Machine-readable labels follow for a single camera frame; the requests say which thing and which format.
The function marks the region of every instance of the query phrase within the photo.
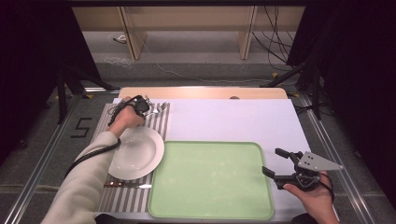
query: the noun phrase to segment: floor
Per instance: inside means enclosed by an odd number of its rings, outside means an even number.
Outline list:
[[[290,69],[275,56],[269,56],[259,43],[252,39],[247,60],[241,60],[235,35],[231,32],[152,32],[148,34],[146,46],[138,61],[131,60],[125,44],[114,41],[122,40],[119,32],[94,32],[84,34],[97,63],[102,79],[114,86],[243,86],[258,87],[273,79],[276,74]],[[256,36],[266,46],[270,41],[262,33]],[[292,43],[289,34],[279,34],[286,45]],[[280,47],[272,43],[272,50],[283,58]],[[298,77],[285,81],[280,88],[295,93],[293,84]],[[84,83],[86,87],[95,87]],[[63,129],[57,125],[58,103],[56,91],[48,99],[47,108],[43,109],[35,126],[26,137],[26,148],[17,148],[0,167],[0,220],[6,221],[5,211],[20,209],[22,216],[7,223],[39,223],[50,206],[57,188],[63,180],[64,170],[71,164],[82,146],[90,143],[95,124],[100,118],[103,104],[117,97],[116,93],[96,93],[85,98],[70,97],[68,103],[70,119]],[[303,106],[309,101],[309,94],[290,95],[295,105]],[[311,150],[323,157],[328,156],[326,141],[330,143],[347,169],[355,193],[345,187],[343,177],[331,174],[335,188],[334,205],[341,223],[395,223],[396,211],[389,204],[387,197],[370,175],[359,155],[354,153],[353,144],[347,133],[332,113],[329,106],[321,109],[321,121],[313,119],[310,112],[299,114],[305,136]],[[77,131],[80,119],[88,127],[86,133]],[[318,136],[321,130],[328,136]],[[26,207],[15,206],[19,197],[25,196],[23,188],[29,182],[31,173],[42,161],[42,154],[49,148],[56,148],[49,154],[48,162],[43,165],[43,172],[37,178],[33,193],[27,195]],[[353,200],[361,200],[366,208],[354,207]]]

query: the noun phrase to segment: table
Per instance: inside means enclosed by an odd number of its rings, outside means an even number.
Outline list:
[[[281,89],[166,87],[124,88],[120,91],[120,97],[136,94],[146,94],[156,104],[164,101],[170,103],[169,111],[163,113],[164,116],[168,114],[169,117],[161,117],[162,121],[148,119],[145,124],[156,131],[161,130],[159,133],[164,140],[255,142],[262,147],[266,166],[284,175],[293,172],[293,164],[278,157],[274,152],[275,147],[289,148],[293,151],[310,150],[291,101]],[[235,96],[240,100],[230,100]],[[106,105],[94,136],[102,131],[100,127],[106,126],[108,120],[106,112],[111,106],[113,105]],[[213,116],[214,112],[218,111],[216,106],[225,111],[234,112]],[[230,120],[235,120],[236,116],[240,117],[243,122],[230,122]],[[151,174],[137,181],[151,183]],[[290,221],[293,217],[304,213],[303,206],[294,196],[285,190],[278,190],[272,180],[270,180],[270,186],[275,212],[269,221]],[[107,213],[113,217],[132,221],[234,222],[229,219],[152,217],[147,209],[148,197],[149,192],[145,189],[105,189],[99,213]]]

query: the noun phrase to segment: white cloth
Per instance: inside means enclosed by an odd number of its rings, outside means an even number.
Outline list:
[[[99,133],[77,157],[112,146],[118,141],[114,133]],[[108,168],[114,150],[89,158],[77,165],[59,188],[42,223],[95,223]]]

